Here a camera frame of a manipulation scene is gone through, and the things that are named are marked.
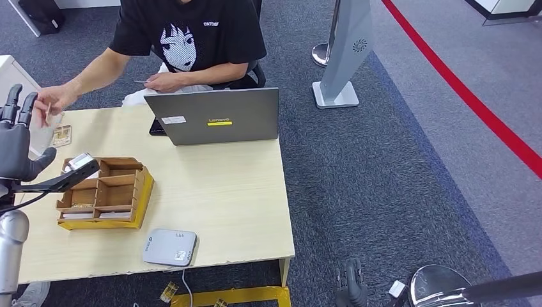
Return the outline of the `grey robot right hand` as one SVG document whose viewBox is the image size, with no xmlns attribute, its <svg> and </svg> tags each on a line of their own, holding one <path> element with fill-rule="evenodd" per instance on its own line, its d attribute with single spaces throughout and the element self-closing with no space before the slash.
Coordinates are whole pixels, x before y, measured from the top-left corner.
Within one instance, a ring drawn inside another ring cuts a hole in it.
<svg viewBox="0 0 542 307">
<path fill-rule="evenodd" d="M 358 258 L 352 258 L 336 269 L 337 307 L 368 305 L 368 286 L 364 282 L 361 264 Z"/>
</svg>

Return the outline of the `person's right hand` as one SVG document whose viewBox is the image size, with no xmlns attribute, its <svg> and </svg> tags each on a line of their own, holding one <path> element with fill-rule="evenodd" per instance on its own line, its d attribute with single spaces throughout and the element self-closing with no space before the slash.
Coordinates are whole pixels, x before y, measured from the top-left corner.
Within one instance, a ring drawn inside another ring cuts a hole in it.
<svg viewBox="0 0 542 307">
<path fill-rule="evenodd" d="M 39 126 L 48 126 L 49 115 L 59 114 L 64 107 L 74 103 L 80 96 L 78 88 L 69 84 L 41 89 L 33 106 L 33 113 L 37 117 Z"/>
</svg>

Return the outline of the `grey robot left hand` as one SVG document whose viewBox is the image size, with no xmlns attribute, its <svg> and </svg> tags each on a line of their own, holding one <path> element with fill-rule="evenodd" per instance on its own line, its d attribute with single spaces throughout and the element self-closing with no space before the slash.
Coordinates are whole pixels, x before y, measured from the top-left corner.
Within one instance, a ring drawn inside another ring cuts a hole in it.
<svg viewBox="0 0 542 307">
<path fill-rule="evenodd" d="M 56 157 L 56 149 L 46 148 L 35 160 L 31 160 L 29 131 L 32 109 L 37 93 L 31 92 L 19 106 L 21 84 L 11 87 L 6 104 L 1 108 L 1 178 L 30 182 L 34 180 Z"/>
</svg>

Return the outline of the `person's left hand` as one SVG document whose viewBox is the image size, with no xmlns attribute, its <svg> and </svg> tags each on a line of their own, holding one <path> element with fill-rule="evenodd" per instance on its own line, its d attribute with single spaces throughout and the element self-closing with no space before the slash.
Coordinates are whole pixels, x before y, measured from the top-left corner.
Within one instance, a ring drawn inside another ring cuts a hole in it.
<svg viewBox="0 0 542 307">
<path fill-rule="evenodd" d="M 150 76 L 144 83 L 144 86 L 150 90 L 161 93 L 173 93 L 184 87 L 181 75 L 172 72 L 159 72 Z"/>
</svg>

